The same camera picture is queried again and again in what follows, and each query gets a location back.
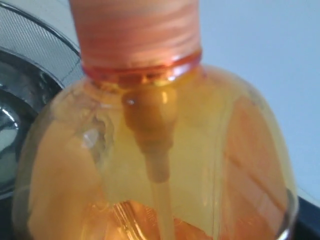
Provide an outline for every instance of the stainless steel bowl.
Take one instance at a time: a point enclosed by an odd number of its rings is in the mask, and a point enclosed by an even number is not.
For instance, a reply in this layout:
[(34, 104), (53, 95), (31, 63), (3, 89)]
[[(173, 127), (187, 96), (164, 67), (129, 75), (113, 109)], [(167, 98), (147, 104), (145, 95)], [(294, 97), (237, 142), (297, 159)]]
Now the stainless steel bowl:
[(82, 76), (77, 47), (37, 18), (0, 1), (0, 215), (1, 201), (12, 196), (30, 125), (62, 88)]

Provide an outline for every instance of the plastic bottle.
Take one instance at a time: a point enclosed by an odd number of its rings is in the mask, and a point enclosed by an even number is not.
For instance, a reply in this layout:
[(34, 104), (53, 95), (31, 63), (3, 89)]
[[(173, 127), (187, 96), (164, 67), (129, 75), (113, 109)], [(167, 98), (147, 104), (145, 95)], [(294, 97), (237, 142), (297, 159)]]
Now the plastic bottle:
[(86, 77), (40, 114), (18, 240), (285, 240), (298, 201), (275, 117), (200, 64), (197, 0), (71, 0)]

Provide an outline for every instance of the transparent bottle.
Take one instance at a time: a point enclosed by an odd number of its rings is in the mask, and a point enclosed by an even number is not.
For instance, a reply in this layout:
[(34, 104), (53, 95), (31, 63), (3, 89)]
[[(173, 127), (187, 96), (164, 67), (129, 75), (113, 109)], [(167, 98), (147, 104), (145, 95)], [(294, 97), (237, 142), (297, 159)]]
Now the transparent bottle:
[(197, 0), (70, 0), (86, 77), (28, 133), (18, 240), (286, 240), (298, 210), (259, 92), (200, 64)]

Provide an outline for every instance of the metal colander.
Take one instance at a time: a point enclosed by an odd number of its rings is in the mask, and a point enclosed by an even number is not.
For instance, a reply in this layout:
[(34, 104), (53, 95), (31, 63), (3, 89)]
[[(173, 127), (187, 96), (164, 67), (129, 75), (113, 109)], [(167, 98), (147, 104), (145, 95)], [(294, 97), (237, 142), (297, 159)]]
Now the metal colander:
[(62, 88), (82, 77), (76, 46), (0, 1), (0, 239), (11, 234), (15, 174), (31, 124)]

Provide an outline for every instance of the orange liquid soap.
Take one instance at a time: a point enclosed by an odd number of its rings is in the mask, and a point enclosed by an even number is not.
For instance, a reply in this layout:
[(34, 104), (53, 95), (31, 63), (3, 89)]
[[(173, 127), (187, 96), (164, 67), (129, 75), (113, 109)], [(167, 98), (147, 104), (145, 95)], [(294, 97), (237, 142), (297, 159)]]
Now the orange liquid soap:
[(289, 240), (290, 159), (261, 94), (200, 64), (197, 0), (70, 0), (84, 79), (37, 117), (17, 240)]

